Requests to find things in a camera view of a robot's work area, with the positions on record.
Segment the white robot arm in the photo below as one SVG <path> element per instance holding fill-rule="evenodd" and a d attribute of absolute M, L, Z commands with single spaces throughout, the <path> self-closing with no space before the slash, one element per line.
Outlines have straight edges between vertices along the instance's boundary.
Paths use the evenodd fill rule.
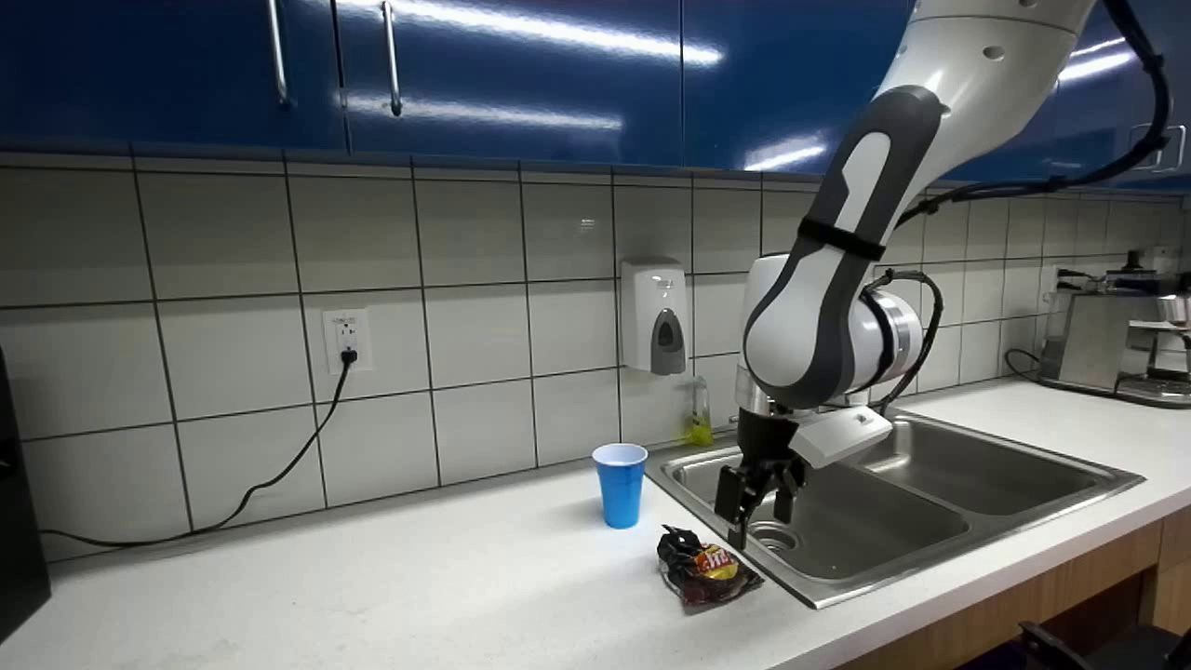
<path fill-rule="evenodd" d="M 784 254 L 746 272 L 735 471 L 714 514 L 793 502 L 807 471 L 878 447 L 894 426 L 867 391 L 923 349 L 915 312 L 872 268 L 898 219 L 945 172 L 1004 147 L 1052 95 L 1095 0 L 915 0 L 898 56 L 844 126 Z"/>

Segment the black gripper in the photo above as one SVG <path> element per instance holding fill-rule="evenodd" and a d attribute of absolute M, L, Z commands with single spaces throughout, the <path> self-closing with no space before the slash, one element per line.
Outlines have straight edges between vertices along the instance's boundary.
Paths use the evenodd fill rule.
<path fill-rule="evenodd" d="M 728 517 L 728 543 L 746 546 L 746 517 L 772 499 L 772 517 L 793 522 L 793 499 L 803 484 L 807 462 L 793 455 L 796 426 L 784 416 L 735 412 L 741 462 L 718 473 L 714 514 Z"/>

